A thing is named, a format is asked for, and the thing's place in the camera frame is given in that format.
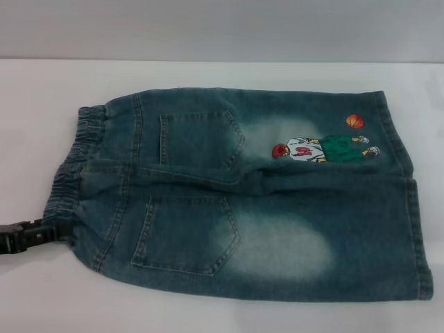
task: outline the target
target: basketball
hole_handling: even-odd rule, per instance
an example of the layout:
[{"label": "basketball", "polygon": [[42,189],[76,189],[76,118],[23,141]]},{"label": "basketball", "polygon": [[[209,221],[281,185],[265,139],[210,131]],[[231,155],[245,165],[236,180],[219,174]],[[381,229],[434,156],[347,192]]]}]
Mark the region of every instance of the basketball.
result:
[{"label": "basketball", "polygon": [[364,120],[360,116],[352,114],[347,117],[347,125],[351,128],[363,128]]}]

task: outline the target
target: white surface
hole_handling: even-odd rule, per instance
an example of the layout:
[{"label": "white surface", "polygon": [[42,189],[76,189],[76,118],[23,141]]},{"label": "white surface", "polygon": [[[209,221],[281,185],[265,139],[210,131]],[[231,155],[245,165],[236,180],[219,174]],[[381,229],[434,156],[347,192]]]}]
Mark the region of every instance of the white surface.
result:
[{"label": "white surface", "polygon": [[179,86],[384,90],[416,168],[434,299],[302,304],[184,296],[107,279],[48,244],[0,256],[1,332],[443,332],[444,65],[0,60],[0,223],[41,217],[80,106]]},{"label": "white surface", "polygon": [[444,62],[443,0],[1,0],[0,58]]}]

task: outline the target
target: blue denim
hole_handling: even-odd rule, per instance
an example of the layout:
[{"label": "blue denim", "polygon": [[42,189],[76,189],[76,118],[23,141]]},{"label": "blue denim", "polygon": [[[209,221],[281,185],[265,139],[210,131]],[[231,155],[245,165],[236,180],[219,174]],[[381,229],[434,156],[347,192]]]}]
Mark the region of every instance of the blue denim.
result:
[{"label": "blue denim", "polygon": [[412,173],[383,92],[151,90],[80,109],[44,223],[143,287],[429,300]]}]

